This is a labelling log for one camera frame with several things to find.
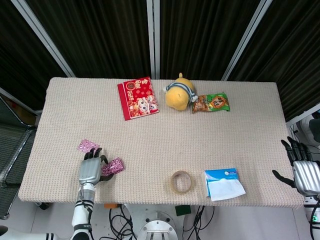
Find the white tissue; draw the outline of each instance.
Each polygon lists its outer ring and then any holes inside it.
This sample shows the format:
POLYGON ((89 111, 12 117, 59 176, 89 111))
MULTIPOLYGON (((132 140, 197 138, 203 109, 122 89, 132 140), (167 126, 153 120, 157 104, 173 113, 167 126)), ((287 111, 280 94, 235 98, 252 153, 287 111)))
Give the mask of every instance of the white tissue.
POLYGON ((220 201, 232 199, 240 195, 246 194, 244 187, 238 179, 222 178, 218 181, 208 182, 211 201, 220 201))

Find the pink candy wrapper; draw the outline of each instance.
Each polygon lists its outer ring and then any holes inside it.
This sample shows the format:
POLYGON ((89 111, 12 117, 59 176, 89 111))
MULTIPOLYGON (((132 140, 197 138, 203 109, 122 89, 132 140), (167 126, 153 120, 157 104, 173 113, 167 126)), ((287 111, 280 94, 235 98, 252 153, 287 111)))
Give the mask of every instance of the pink candy wrapper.
POLYGON ((81 152, 88 153, 91 149, 97 150, 98 148, 100 148, 99 144, 96 144, 87 139, 83 139, 76 149, 80 150, 81 152))
POLYGON ((117 174, 125 170, 124 163, 121 158, 117 157, 116 159, 109 162, 107 165, 102 166, 102 175, 109 176, 111 174, 117 174))

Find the blue tissue package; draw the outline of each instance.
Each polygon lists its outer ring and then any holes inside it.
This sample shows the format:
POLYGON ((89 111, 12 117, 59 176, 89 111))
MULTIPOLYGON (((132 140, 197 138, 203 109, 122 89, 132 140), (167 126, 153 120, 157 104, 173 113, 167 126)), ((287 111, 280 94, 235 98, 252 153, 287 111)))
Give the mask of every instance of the blue tissue package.
POLYGON ((235 168, 205 170, 203 176, 208 197, 210 197, 209 182, 219 181, 221 179, 239 179, 237 169, 235 168))

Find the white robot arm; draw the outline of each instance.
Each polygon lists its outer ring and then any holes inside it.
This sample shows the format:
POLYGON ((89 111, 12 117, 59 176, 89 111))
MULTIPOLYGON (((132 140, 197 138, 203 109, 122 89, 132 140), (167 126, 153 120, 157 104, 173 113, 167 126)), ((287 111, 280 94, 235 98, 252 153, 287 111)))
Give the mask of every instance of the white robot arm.
MULTIPOLYGON (((91 214, 95 201, 95 185, 100 181, 108 181, 113 177, 101 176, 101 163, 108 163, 107 158, 102 155, 99 157, 99 148, 95 151, 93 148, 86 153, 84 160, 81 162, 79 172, 79 183, 81 185, 74 213, 72 218, 72 226, 74 233, 70 240, 89 240, 92 238, 91 214)), ((55 233, 22 233, 5 226, 0 226, 0 240, 62 240, 55 233)))
POLYGON ((281 176, 273 170, 274 176, 288 184, 304 196, 304 210, 310 223, 310 235, 313 240, 320 240, 320 162, 313 161, 306 145, 288 137, 291 146, 284 140, 284 145, 293 171, 293 180, 281 176))

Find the green snack package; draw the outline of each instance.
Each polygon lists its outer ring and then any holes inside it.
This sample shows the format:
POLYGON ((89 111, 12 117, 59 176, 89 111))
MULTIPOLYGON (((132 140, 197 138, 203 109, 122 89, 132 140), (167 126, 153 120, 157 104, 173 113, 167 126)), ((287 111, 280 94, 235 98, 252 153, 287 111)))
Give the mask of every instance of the green snack package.
POLYGON ((216 112, 220 110, 230 111, 227 95, 222 93, 198 96, 192 105, 192 113, 195 112, 216 112))

